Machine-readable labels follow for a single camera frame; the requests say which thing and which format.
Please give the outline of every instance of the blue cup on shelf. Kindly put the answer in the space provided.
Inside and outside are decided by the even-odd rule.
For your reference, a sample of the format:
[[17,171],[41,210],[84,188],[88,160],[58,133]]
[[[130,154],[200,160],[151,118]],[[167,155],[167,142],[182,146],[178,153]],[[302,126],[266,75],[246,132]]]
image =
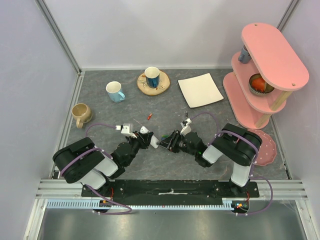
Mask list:
[[150,66],[144,71],[144,75],[146,78],[146,83],[150,88],[155,89],[158,87],[160,77],[160,71],[158,68]]
[[240,55],[238,57],[238,61],[247,64],[251,60],[250,53],[248,52],[248,49],[246,48],[245,45],[243,45]]
[[107,91],[111,100],[114,101],[115,103],[120,103],[121,101],[126,99],[126,96],[122,91],[121,83],[118,81],[109,82],[106,85],[105,90]]

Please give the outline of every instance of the white connector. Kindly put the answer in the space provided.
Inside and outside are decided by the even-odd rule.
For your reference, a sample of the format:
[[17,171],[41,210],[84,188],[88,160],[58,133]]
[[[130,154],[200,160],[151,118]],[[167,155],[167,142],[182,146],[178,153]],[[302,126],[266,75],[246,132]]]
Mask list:
[[191,124],[192,121],[190,120],[190,118],[187,118],[186,119],[186,124],[184,125],[182,122],[181,122],[181,127],[182,127],[182,130],[181,130],[181,135],[185,136],[187,135],[188,133],[191,132],[191,127],[189,126],[189,124]]
[[121,134],[125,135],[126,137],[137,138],[137,136],[133,133],[134,125],[132,123],[124,123]]

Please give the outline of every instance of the pink plate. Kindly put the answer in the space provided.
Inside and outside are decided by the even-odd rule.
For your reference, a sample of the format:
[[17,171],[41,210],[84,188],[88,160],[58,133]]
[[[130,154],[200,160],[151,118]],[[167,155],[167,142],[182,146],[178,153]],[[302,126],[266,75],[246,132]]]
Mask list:
[[259,154],[256,159],[257,166],[266,166],[274,162],[277,156],[277,145],[269,134],[259,129],[248,129],[262,139],[262,144],[259,149]]

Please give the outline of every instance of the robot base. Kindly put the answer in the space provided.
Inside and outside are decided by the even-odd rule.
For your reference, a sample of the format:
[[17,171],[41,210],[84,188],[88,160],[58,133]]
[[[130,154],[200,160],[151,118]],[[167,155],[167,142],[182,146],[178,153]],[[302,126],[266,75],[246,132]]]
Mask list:
[[[234,191],[229,181],[219,180],[121,180],[108,182],[99,189],[105,197],[125,205],[221,205],[222,198],[258,198],[258,185],[249,181],[245,187]],[[87,187],[82,197],[97,197]]]

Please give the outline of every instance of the pink shelf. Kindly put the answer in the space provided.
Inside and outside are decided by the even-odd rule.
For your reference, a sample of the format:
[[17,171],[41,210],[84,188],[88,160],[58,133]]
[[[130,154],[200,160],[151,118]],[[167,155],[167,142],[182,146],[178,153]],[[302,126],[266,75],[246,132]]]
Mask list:
[[277,28],[251,23],[243,28],[241,37],[268,84],[283,91],[296,91],[307,84],[308,70]]
[[[242,92],[240,84],[233,72],[228,73],[223,79],[223,87],[228,96],[236,120],[247,129],[257,129],[255,123],[260,119],[263,113],[254,110]],[[265,121],[261,128],[268,124]]]
[[237,52],[235,55],[233,55],[231,65],[236,75],[236,78],[239,81],[243,94],[250,106],[264,114],[275,114],[281,111],[285,107],[286,101],[284,101],[283,104],[276,111],[271,110],[270,107],[275,102],[277,97],[281,94],[282,90],[275,88],[266,96],[256,96],[252,94],[249,89],[249,79],[252,75],[258,74],[259,71],[252,60],[250,60],[247,64],[239,62],[239,55],[240,52]]

